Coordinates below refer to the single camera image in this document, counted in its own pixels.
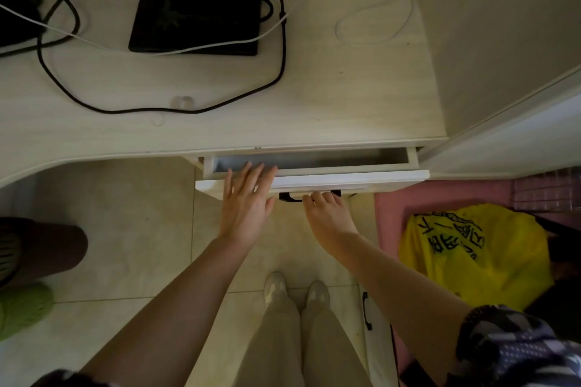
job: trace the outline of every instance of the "leg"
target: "leg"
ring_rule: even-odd
[[[367,371],[329,305],[327,287],[314,282],[301,317],[305,385],[371,387]]]
[[[251,340],[234,387],[304,387],[301,373],[300,315],[287,297],[282,274],[264,286],[267,309]]]

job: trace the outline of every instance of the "white shoe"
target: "white shoe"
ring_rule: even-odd
[[[266,307],[276,298],[287,295],[287,281],[281,273],[272,273],[264,284],[264,302]]]
[[[321,302],[326,307],[330,307],[329,289],[320,280],[315,280],[307,293],[307,304],[314,301]]]

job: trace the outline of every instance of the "desk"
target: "desk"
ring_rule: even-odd
[[[46,10],[54,0],[45,0]],[[138,0],[71,0],[81,34],[126,49]],[[261,30],[277,21],[275,15]],[[285,0],[287,9],[295,0]],[[352,47],[335,37],[338,19],[379,0],[303,0],[287,24],[287,70],[271,89],[202,115],[101,115],[74,104],[48,79],[35,53],[0,60],[0,186],[82,159],[309,147],[423,145],[446,131],[419,12],[388,43]],[[357,31],[389,29],[409,0],[379,8]],[[60,8],[51,22],[70,31]],[[58,33],[49,32],[46,41]],[[280,29],[256,57],[111,53],[73,40],[45,59],[79,98],[101,108],[170,106],[190,96],[200,108],[272,80]]]

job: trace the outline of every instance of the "pants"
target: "pants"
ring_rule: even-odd
[[[234,387],[372,387],[351,341],[323,303],[302,316],[287,296],[273,300],[248,346]]]

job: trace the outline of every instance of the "wire rack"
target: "wire rack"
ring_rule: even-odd
[[[581,167],[514,179],[512,206],[536,213],[581,212]]]

